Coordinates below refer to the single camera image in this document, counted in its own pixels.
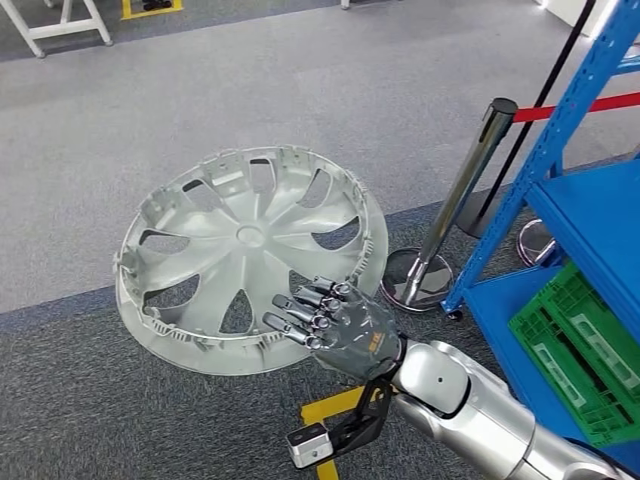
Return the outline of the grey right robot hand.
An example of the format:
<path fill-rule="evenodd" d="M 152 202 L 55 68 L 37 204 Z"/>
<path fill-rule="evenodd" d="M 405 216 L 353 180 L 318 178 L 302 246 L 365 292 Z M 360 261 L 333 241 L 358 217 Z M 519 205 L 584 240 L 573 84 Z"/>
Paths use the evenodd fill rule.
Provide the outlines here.
<path fill-rule="evenodd" d="M 263 321 L 310 351 L 318 363 L 361 381 L 393 372 L 406 341 L 390 313 L 349 282 L 317 276 L 272 298 Z"/>

